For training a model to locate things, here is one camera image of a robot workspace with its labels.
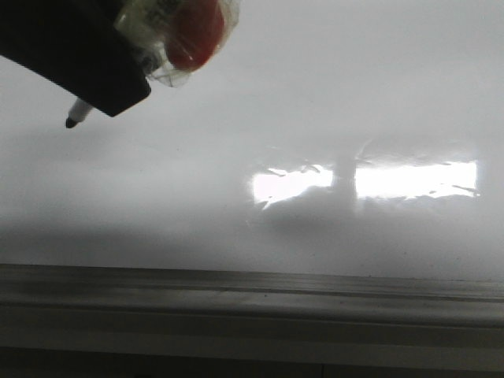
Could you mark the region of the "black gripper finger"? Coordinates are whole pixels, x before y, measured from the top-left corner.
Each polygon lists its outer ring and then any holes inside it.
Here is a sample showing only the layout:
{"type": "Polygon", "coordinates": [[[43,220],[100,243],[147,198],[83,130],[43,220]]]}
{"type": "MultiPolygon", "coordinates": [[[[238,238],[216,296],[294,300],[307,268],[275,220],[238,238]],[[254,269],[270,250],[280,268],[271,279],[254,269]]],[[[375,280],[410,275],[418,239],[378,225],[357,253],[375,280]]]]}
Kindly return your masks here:
{"type": "Polygon", "coordinates": [[[125,37],[122,1],[3,1],[1,55],[115,117],[150,94],[125,37]]]}

